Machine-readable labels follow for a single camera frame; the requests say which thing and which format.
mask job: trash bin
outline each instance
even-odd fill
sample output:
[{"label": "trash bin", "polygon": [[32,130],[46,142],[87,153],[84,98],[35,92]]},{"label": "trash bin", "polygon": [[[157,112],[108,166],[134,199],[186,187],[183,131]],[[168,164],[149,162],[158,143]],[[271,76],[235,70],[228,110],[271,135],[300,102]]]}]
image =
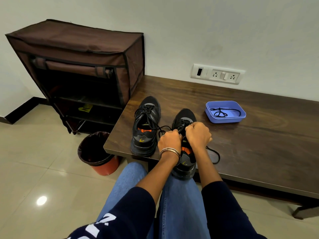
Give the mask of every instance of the trash bin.
[{"label": "trash bin", "polygon": [[109,175],[119,166],[119,158],[105,152],[105,144],[110,133],[95,132],[88,135],[78,147],[79,158],[90,165],[99,175]]}]

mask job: blue plastic tray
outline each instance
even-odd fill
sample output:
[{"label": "blue plastic tray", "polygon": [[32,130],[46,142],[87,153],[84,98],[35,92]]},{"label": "blue plastic tray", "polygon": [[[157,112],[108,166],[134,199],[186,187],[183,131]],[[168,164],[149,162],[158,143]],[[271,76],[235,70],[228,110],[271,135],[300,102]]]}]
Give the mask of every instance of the blue plastic tray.
[{"label": "blue plastic tray", "polygon": [[[227,113],[226,117],[216,117],[214,113],[217,111],[211,111],[212,108],[228,108],[237,109],[241,112],[241,116],[238,111],[234,110],[221,110]],[[235,101],[209,101],[206,103],[205,112],[212,123],[230,123],[230,122],[240,122],[246,117],[246,112],[240,107],[240,105]]]}]

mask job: hand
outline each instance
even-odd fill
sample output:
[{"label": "hand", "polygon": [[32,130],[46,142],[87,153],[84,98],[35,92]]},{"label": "hand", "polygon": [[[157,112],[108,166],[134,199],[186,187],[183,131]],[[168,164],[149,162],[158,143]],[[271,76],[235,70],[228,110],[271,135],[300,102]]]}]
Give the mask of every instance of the hand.
[{"label": "hand", "polygon": [[[159,151],[162,151],[164,148],[175,148],[179,153],[181,153],[181,140],[182,135],[178,133],[177,129],[174,129],[173,131],[166,132],[163,136],[161,136],[157,146],[159,148]],[[162,156],[165,156],[167,154],[175,154],[170,151],[165,151]]]},{"label": "hand", "polygon": [[193,151],[205,149],[207,144],[212,141],[212,135],[202,122],[194,122],[185,129],[186,138]]}]

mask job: tiled floor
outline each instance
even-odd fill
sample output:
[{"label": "tiled floor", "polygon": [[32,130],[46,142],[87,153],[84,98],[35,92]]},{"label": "tiled floor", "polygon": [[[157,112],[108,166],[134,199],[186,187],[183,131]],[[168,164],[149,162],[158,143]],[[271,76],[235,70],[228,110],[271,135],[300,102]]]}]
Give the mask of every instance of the tiled floor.
[{"label": "tiled floor", "polygon": [[[46,105],[14,125],[0,123],[0,238],[62,239],[95,221],[127,161],[109,176],[97,175],[77,156],[85,136],[69,134]],[[267,238],[319,238],[319,217],[294,219],[296,205],[234,195]],[[42,196],[46,203],[37,205]]]}]

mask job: navy sleeve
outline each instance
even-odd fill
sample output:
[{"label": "navy sleeve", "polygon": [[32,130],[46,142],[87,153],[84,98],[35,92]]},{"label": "navy sleeve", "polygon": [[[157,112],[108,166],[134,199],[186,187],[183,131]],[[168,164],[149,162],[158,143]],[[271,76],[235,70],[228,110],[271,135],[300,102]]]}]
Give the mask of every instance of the navy sleeve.
[{"label": "navy sleeve", "polygon": [[257,234],[225,182],[206,185],[202,196],[211,238],[265,239]]},{"label": "navy sleeve", "polygon": [[149,192],[134,187],[100,221],[76,229],[68,239],[145,239],[154,221],[155,210]]}]

